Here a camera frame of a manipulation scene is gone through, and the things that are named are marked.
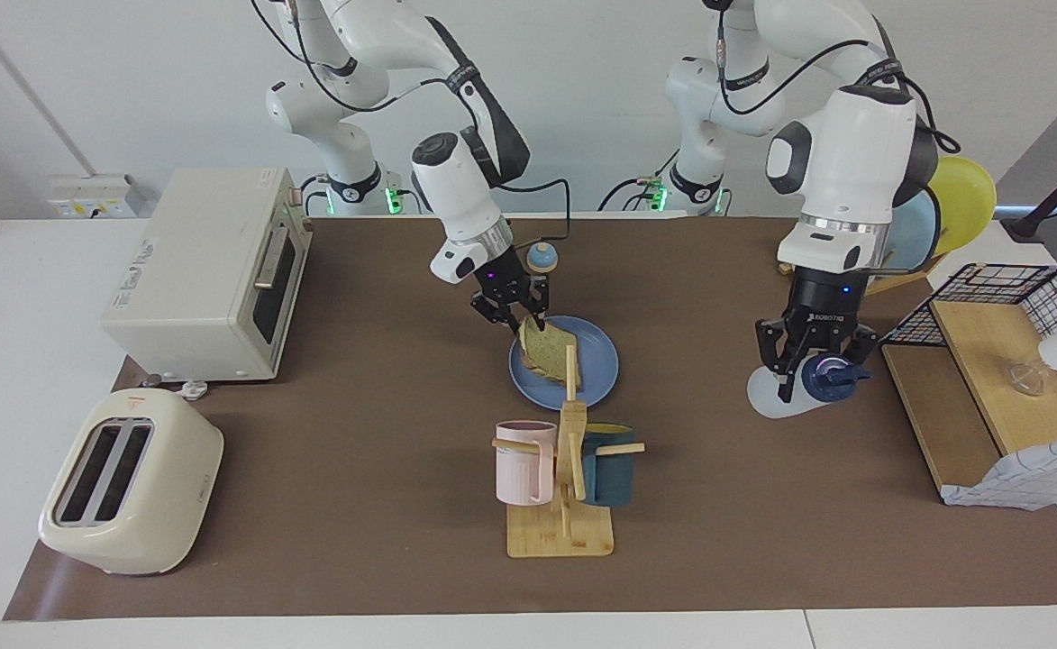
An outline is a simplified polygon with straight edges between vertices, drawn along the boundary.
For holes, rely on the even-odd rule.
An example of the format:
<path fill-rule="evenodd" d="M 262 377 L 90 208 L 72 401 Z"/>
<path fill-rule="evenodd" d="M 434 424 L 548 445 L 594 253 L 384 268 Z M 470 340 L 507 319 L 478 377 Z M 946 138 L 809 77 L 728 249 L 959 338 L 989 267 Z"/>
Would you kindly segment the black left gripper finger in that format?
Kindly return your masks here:
<path fill-rule="evenodd" d="M 784 403 L 792 401 L 793 385 L 799 367 L 799 361 L 793 361 L 795 350 L 789 342 L 789 320 L 785 317 L 758 321 L 758 349 L 761 361 L 769 370 L 772 378 L 779 383 L 777 396 Z"/>
<path fill-rule="evenodd" d="M 840 356 L 851 365 L 863 365 L 869 358 L 871 351 L 877 348 L 879 334 L 868 324 L 856 324 L 853 332 L 845 334 L 843 348 Z"/>

